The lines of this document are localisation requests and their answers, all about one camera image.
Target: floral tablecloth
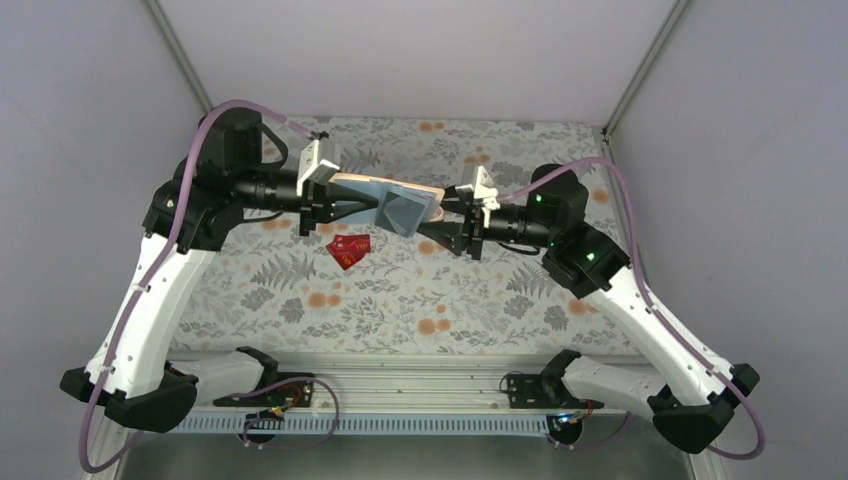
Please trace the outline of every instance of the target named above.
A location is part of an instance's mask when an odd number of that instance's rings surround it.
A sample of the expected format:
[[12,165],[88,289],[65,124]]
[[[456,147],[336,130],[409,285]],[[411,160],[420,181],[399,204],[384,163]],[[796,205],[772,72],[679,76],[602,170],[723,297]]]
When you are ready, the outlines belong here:
[[[456,183],[464,164],[479,163],[504,193],[529,183],[539,165],[600,154],[584,124],[295,120],[328,131],[344,147],[342,171],[434,186]],[[296,168],[307,140],[266,122],[289,146],[287,167]],[[267,139],[264,155],[277,155]],[[587,220],[618,240],[606,176],[591,168],[578,175],[591,194]],[[348,271],[325,249],[340,232],[371,234],[372,253]],[[295,215],[242,225],[192,294],[172,347],[536,354],[572,346],[636,353],[612,322],[549,280],[540,260],[489,244],[482,261],[456,258],[421,235],[403,239],[374,226],[321,225],[304,238]]]

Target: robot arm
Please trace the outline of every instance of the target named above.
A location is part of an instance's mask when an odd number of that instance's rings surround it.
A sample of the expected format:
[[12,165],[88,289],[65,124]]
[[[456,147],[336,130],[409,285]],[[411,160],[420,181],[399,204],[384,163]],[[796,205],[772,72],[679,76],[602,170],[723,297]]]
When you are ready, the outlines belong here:
[[[260,163],[261,134],[268,130],[262,128],[258,113],[235,109],[215,125],[220,134],[208,137],[201,150],[204,161],[198,164],[179,240],[132,311],[97,399],[106,406],[107,417],[129,428],[166,432],[195,404],[255,391],[276,381],[276,362],[247,347],[202,362],[165,359],[192,289],[228,232],[243,221],[245,208],[296,212],[300,234],[308,235],[318,223],[378,205],[377,199],[333,183],[340,150],[329,140],[314,139],[302,152],[297,172],[269,170]],[[558,167],[539,167],[533,180]],[[182,171],[181,164],[175,179],[154,195],[126,298],[140,288],[142,273],[165,245]],[[628,256],[584,221],[587,199],[586,188],[573,172],[567,172],[532,191],[524,206],[501,204],[485,168],[471,165],[460,184],[445,189],[441,202],[444,210],[462,215],[463,221],[432,219],[422,223],[418,233],[455,255],[466,252],[474,259],[481,257],[486,241],[546,249],[542,265],[551,277],[614,321],[657,369],[656,374],[633,373],[564,350],[542,372],[551,400],[561,405],[569,398],[591,399],[625,409],[652,420],[679,448],[700,452],[721,433],[739,403],[715,373],[732,379],[745,395],[759,377],[751,367],[731,365],[712,352],[656,302],[683,337],[709,358],[714,370],[707,371],[680,345],[646,309]],[[103,368],[114,328],[85,367],[65,373],[64,391],[89,400],[92,379]]]

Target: wire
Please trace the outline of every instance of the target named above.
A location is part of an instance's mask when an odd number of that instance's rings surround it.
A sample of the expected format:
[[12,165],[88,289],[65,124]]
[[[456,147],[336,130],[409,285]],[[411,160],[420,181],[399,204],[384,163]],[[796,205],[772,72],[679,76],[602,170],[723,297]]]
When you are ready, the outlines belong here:
[[570,445],[570,444],[566,445],[566,444],[562,444],[562,443],[559,443],[554,437],[552,437],[550,433],[545,435],[545,437],[548,439],[549,442],[551,442],[554,445],[554,448],[564,448],[566,450],[578,450],[578,451],[594,450],[596,448],[605,447],[605,446],[609,445],[610,443],[618,440],[619,437],[621,437],[624,434],[624,432],[626,432],[627,429],[630,428],[631,423],[633,423],[633,414],[630,413],[630,412],[627,412],[627,414],[624,415],[624,423],[622,423],[621,426],[618,427],[618,430],[616,430],[615,432],[613,432],[612,435],[601,440],[600,442],[590,443],[588,445]]
[[244,220],[241,221],[241,224],[244,225],[245,223],[270,222],[271,220],[275,220],[277,218],[280,218],[283,215],[283,213],[285,213],[285,212],[277,212],[273,215],[268,215],[266,217],[245,218]]
[[297,404],[300,403],[300,397],[301,395],[303,395],[303,390],[300,388],[299,385],[295,383],[283,385],[282,387],[277,389],[278,392],[281,390],[294,390],[295,392],[295,394],[292,396],[292,404],[289,408],[296,407]]
[[324,382],[321,379],[313,378],[313,377],[287,378],[287,379],[279,381],[279,382],[277,382],[273,385],[269,385],[265,388],[256,390],[255,392],[240,393],[238,395],[231,395],[231,398],[256,397],[256,396],[262,395],[264,393],[276,390],[279,387],[289,385],[289,384],[292,384],[292,383],[295,383],[295,382],[314,382],[314,383],[317,383],[318,385],[321,385],[322,387],[324,387],[324,389],[327,390],[327,393],[329,393],[330,396],[333,398],[333,406],[335,407],[336,412],[335,412],[335,416],[333,417],[333,423],[330,425],[330,430],[327,431],[327,433],[324,434],[324,436],[321,437],[321,439],[319,439],[317,442],[311,443],[309,445],[265,445],[265,444],[259,444],[259,443],[253,442],[253,441],[251,441],[250,439],[247,438],[247,431],[250,430],[251,427],[253,427],[257,423],[264,422],[264,421],[267,421],[269,419],[257,417],[257,418],[254,418],[253,420],[247,422],[244,425],[244,430],[242,431],[241,439],[244,442],[245,446],[253,445],[253,446],[255,446],[259,449],[262,449],[262,450],[303,451],[303,450],[311,450],[313,448],[321,446],[333,436],[333,433],[335,433],[336,429],[339,427],[339,417],[341,416],[341,411],[339,409],[339,397],[337,397],[336,392],[334,392],[333,389],[329,385],[327,385],[326,382]]
[[618,185],[621,187],[621,193],[624,197],[624,210],[627,213],[627,229],[629,233],[628,237],[630,239],[630,256],[633,262],[633,275],[636,278],[636,287],[638,288],[639,293],[642,295],[642,299],[644,300],[645,304],[648,306],[654,316],[656,316],[660,324],[668,331],[668,333],[671,334],[671,336],[674,337],[674,339],[677,340],[677,342],[680,343],[680,345],[683,346],[683,348],[686,349],[686,351],[689,352],[690,355],[695,357],[695,359],[698,360],[698,362],[703,365],[709,372],[712,372],[716,376],[716,378],[718,378],[719,381],[733,393],[733,395],[739,400],[739,403],[741,403],[742,406],[745,408],[745,411],[748,412],[748,415],[751,417],[751,421],[754,424],[754,429],[757,431],[757,445],[749,452],[731,453],[721,450],[718,447],[714,447],[712,445],[708,446],[707,448],[717,455],[721,455],[722,457],[730,458],[733,460],[751,460],[753,458],[758,457],[761,453],[763,453],[763,450],[765,450],[766,448],[766,434],[765,428],[763,427],[763,422],[760,419],[760,415],[754,408],[753,403],[748,400],[748,397],[746,397],[742,393],[742,391],[739,390],[739,388],[734,385],[733,382],[727,378],[727,376],[724,375],[724,373],[718,371],[718,369],[715,368],[715,365],[713,365],[707,359],[707,357],[705,357],[697,348],[695,348],[695,346],[689,343],[689,341],[686,340],[686,338],[680,332],[678,332],[676,328],[674,328],[674,325],[671,324],[671,322],[665,317],[665,314],[663,314],[656,306],[652,295],[648,291],[648,283],[645,279],[645,271],[642,267],[642,259],[639,255],[639,244],[636,240],[637,228],[636,216],[633,214],[633,202],[631,200],[630,190],[627,188],[627,183],[624,181],[624,174],[621,172],[621,169],[619,169],[617,165],[612,163],[611,160],[603,157],[582,158],[580,160],[576,160],[574,162],[565,164],[557,168],[556,170],[543,176],[539,180],[536,180],[530,185],[518,189],[517,191],[511,194],[501,195],[497,198],[497,200],[498,202],[508,202],[512,199],[521,197],[539,188],[540,186],[550,182],[557,176],[562,175],[563,173],[569,170],[585,167],[593,163],[598,163],[607,167],[607,169],[609,169],[609,171],[613,173]]
[[498,245],[500,245],[501,248],[505,248],[505,249],[509,250],[510,252],[514,252],[514,253],[517,253],[519,255],[536,256],[536,255],[542,253],[542,249],[539,248],[539,247],[533,247],[533,250],[524,250],[522,248],[515,248],[512,245],[507,245],[503,242],[498,242]]
[[238,107],[249,108],[262,113],[263,115],[277,120],[300,134],[307,136],[311,134],[308,128],[290,121],[285,115],[280,115],[279,113],[265,108],[262,105],[245,100],[230,100],[224,102],[213,108],[212,111],[206,115],[206,118],[200,122],[200,126],[197,127],[197,132],[194,134],[194,139],[191,142],[191,148],[189,148],[188,157],[186,159],[183,178],[180,183],[180,194],[177,198],[177,206],[174,210],[174,221],[171,224],[171,231],[168,233],[168,240],[165,242],[165,246],[162,247],[162,251],[160,251],[159,255],[156,256],[156,259],[153,260],[150,268],[147,269],[141,277],[141,280],[138,282],[138,286],[140,288],[133,290],[132,294],[130,294],[129,298],[127,298],[127,302],[118,316],[118,321],[115,322],[115,328],[108,341],[109,345],[106,348],[106,355],[103,358],[103,365],[100,368],[100,374],[97,377],[97,381],[94,383],[94,389],[91,391],[91,395],[89,396],[88,403],[85,407],[85,414],[83,415],[82,426],[80,427],[79,441],[77,442],[77,456],[79,457],[80,466],[86,473],[100,473],[114,465],[115,462],[120,460],[121,457],[123,457],[124,454],[127,453],[127,451],[132,448],[136,442],[138,442],[138,439],[141,436],[141,431],[134,433],[129,439],[127,439],[127,442],[120,450],[118,450],[117,453],[100,465],[92,465],[91,460],[88,458],[88,437],[91,434],[91,422],[94,419],[94,409],[97,406],[100,394],[103,392],[103,387],[106,385],[106,380],[109,378],[112,363],[115,361],[115,357],[117,356],[118,344],[121,341],[121,337],[124,335],[124,330],[129,322],[130,315],[132,315],[136,305],[138,305],[142,292],[147,290],[146,287],[150,284],[153,276],[156,275],[156,272],[159,271],[159,268],[162,267],[163,263],[165,263],[165,259],[167,259],[171,254],[171,251],[177,243],[180,230],[182,230],[183,220],[185,220],[189,192],[191,191],[191,182],[194,178],[194,172],[197,167],[197,158],[200,156],[200,148],[203,146],[203,141],[206,139],[206,135],[209,134],[209,130],[212,128],[215,121],[218,120],[218,117],[227,110]]
[[586,400],[586,415],[583,415],[580,419],[586,420],[591,417],[593,411],[595,411],[595,404],[593,404],[591,400]]

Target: red card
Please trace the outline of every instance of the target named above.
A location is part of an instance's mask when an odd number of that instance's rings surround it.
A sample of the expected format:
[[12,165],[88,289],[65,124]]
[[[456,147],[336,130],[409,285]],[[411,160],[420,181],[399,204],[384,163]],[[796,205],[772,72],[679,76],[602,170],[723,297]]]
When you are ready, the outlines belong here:
[[336,259],[339,266],[342,267],[342,270],[347,270],[348,268],[354,266],[356,262],[362,260],[362,257],[365,256],[365,253],[357,253],[355,247],[339,247],[336,242],[333,242],[327,245],[327,250]]
[[371,253],[371,235],[336,235],[333,243],[338,247],[355,245],[358,252]]

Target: white wall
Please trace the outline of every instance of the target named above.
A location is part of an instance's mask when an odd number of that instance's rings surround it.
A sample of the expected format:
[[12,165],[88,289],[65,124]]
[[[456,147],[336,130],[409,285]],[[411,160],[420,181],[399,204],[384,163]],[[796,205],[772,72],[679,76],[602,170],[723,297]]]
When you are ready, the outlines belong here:
[[200,110],[139,0],[6,3],[0,476],[79,478],[82,408],[59,379],[108,331]]
[[161,0],[212,102],[607,122],[674,0]]
[[[651,284],[762,375],[732,478],[844,478],[848,3],[696,1],[620,129]],[[753,445],[737,413],[721,445]]]

